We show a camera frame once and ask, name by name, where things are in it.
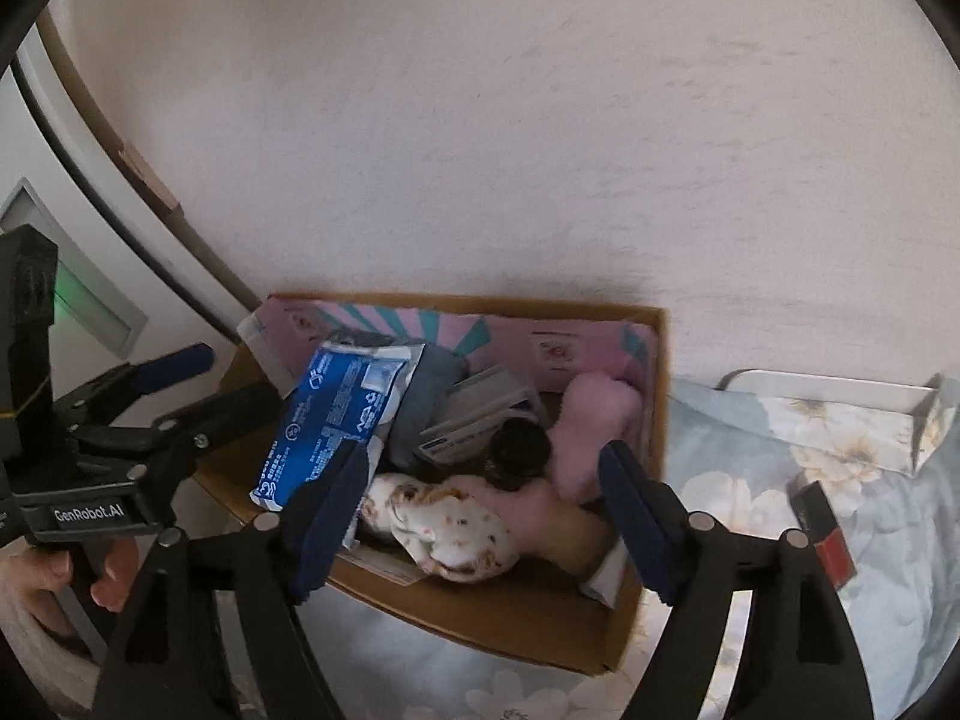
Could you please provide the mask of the white fluffy sleeve forearm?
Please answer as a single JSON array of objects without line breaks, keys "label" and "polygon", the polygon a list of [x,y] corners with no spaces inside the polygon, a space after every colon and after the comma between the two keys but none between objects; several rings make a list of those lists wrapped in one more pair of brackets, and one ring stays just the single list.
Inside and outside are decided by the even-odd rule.
[{"label": "white fluffy sleeve forearm", "polygon": [[49,590],[2,587],[2,632],[13,655],[60,718],[89,718],[99,667]]}]

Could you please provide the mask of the person left hand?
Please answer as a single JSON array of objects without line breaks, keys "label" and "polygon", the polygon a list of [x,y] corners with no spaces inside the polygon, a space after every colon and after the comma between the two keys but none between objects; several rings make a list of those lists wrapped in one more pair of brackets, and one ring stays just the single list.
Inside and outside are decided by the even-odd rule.
[{"label": "person left hand", "polygon": [[[89,589],[91,600],[110,613],[120,613],[139,567],[140,553],[135,539],[112,541],[104,558],[101,577]],[[75,639],[76,631],[57,595],[70,585],[72,578],[73,562],[67,551],[51,553],[28,548],[2,561],[3,587],[13,593],[14,600],[41,624],[41,628],[64,639]]]}]

